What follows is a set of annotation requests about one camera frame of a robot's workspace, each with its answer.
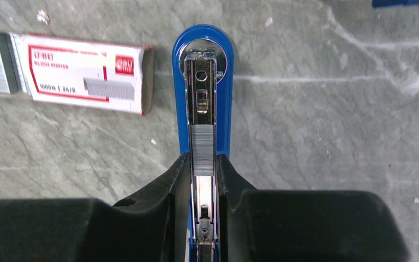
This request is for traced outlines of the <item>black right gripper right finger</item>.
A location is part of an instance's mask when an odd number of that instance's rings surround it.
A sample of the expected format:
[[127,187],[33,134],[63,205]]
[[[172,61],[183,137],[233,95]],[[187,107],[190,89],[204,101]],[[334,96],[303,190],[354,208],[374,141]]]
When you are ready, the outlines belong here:
[[217,157],[221,261],[408,261],[383,200],[360,190],[263,190]]

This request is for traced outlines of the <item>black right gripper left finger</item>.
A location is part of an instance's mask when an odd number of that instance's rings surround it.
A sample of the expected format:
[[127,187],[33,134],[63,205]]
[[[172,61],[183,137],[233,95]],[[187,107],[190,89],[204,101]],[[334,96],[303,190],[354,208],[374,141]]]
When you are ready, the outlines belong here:
[[109,205],[95,198],[0,199],[0,261],[184,261],[190,158]]

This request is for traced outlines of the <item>red white staples box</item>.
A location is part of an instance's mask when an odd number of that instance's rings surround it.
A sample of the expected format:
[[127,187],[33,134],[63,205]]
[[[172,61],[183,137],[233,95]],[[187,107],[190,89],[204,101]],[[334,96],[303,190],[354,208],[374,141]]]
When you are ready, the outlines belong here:
[[0,32],[0,95],[145,115],[153,48]]

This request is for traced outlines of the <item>blue black stapler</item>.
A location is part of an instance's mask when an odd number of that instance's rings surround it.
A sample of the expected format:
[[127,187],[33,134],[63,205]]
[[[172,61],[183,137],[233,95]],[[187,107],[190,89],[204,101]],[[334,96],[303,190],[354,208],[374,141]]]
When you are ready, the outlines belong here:
[[[184,30],[172,51],[179,147],[190,155],[189,259],[218,261],[216,157],[230,153],[234,49],[219,28]],[[191,125],[214,126],[214,175],[195,176]]]

